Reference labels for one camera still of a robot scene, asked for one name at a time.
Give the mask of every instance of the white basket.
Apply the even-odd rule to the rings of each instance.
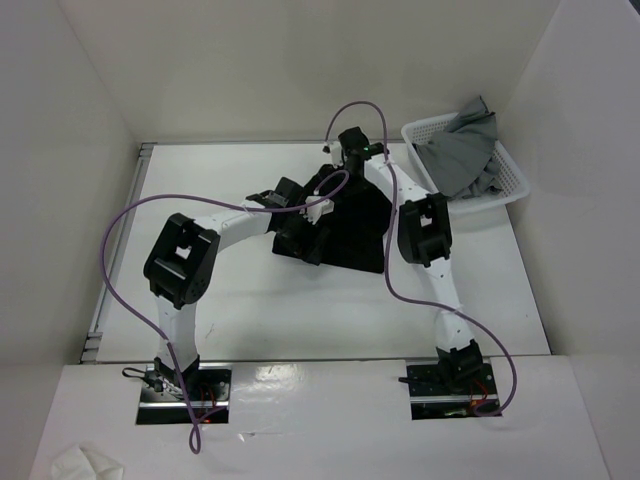
[[[447,115],[440,115],[439,117],[418,120],[417,122],[408,123],[402,127],[402,138],[404,138],[407,144],[409,160],[415,165],[423,177],[425,182],[423,186],[432,193],[437,192],[438,189],[412,144],[427,143],[434,132],[444,130],[456,115],[457,113],[449,113]],[[462,215],[465,213],[479,212],[488,208],[497,207],[498,205],[506,205],[507,203],[514,202],[529,195],[529,191],[531,190],[529,182],[500,142],[496,142],[493,158],[500,163],[501,168],[498,180],[500,181],[502,192],[498,194],[486,193],[476,198],[450,200],[449,213],[452,215]]]

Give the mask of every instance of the white table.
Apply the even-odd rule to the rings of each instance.
[[[397,163],[414,175],[404,145],[392,145]],[[329,161],[319,144],[210,144],[156,146],[141,197],[189,193],[239,203],[274,188],[282,176],[306,183]],[[215,207],[163,200],[135,214],[115,285],[145,315],[156,319],[142,275],[144,261],[167,217],[193,217]],[[549,347],[505,208],[454,219],[452,264],[464,309],[484,322],[516,355],[548,354]],[[393,299],[381,275],[301,261],[271,253],[272,235],[221,253],[212,284],[198,304],[196,338],[204,360],[367,359],[434,356],[436,311]],[[428,298],[413,268],[397,252],[397,289]],[[99,362],[151,361],[156,335],[110,296],[98,320]],[[484,335],[482,352],[500,354]]]
[[[502,398],[507,362],[492,361]],[[411,421],[405,363],[234,365],[228,425],[135,426],[140,384],[123,365],[65,367],[32,480],[80,443],[120,462],[127,479],[608,478],[565,357],[516,358],[520,389],[502,418]]]

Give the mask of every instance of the white wall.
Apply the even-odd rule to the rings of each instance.
[[[0,65],[0,478],[20,479],[79,359],[137,147],[54,0],[0,0]]]
[[[478,93],[501,111],[558,0],[60,3],[138,138],[212,140],[319,139],[359,98],[396,137]]]
[[[640,477],[639,84],[628,0],[563,0],[499,118],[532,183],[510,214],[551,346],[573,355],[611,473],[625,479]]]

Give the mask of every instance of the white panel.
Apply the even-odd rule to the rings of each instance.
[[[0,478],[29,476],[62,366],[0,367]]]
[[[157,146],[142,197],[187,193],[239,203],[274,188],[282,176],[305,183],[329,157],[321,144]],[[404,145],[391,153],[412,172]],[[136,212],[117,277],[120,293],[157,320],[143,265],[167,218],[219,211],[164,200]],[[465,311],[484,322],[515,354],[549,352],[515,236],[504,207],[452,223],[453,276]],[[273,234],[221,252],[211,286],[198,303],[196,342],[207,360],[405,358],[435,355],[435,309],[407,305],[386,290],[382,275],[312,266],[271,253]],[[399,292],[435,298],[393,242],[392,278]],[[108,297],[98,360],[151,361],[157,336]],[[478,335],[482,351],[501,351]]]
[[[53,1],[0,5],[0,363],[77,361],[135,144]]]
[[[570,360],[611,477],[640,478],[640,354],[573,355]]]
[[[60,3],[138,139],[282,140],[360,98],[396,137],[478,93],[501,111],[558,0]]]
[[[510,213],[540,314],[552,347],[580,354],[576,376],[620,479],[640,477],[639,46],[628,0],[564,0],[500,121],[532,184]]]
[[[494,360],[498,391],[510,373]],[[520,390],[504,417],[411,421],[404,362],[240,364],[228,425],[135,426],[140,385],[122,365],[66,367],[32,480],[75,443],[125,466],[126,478],[439,480],[608,478],[571,366],[517,358]]]

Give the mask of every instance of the metal base plate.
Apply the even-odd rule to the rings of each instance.
[[[153,366],[147,372],[154,375]],[[220,363],[200,364],[201,388],[189,397],[196,415],[204,415],[212,408],[225,407],[212,414],[204,423],[229,423],[229,392],[231,390],[231,369]],[[187,407],[182,398],[169,391],[156,392],[148,385],[142,385],[136,425],[170,425],[191,423]]]
[[[490,412],[500,405],[490,363],[482,366],[467,391],[452,392],[442,385],[436,362],[408,363],[407,378],[415,381],[409,383],[412,420],[475,417],[472,401],[483,402],[481,412]],[[480,385],[486,389],[486,395]]]

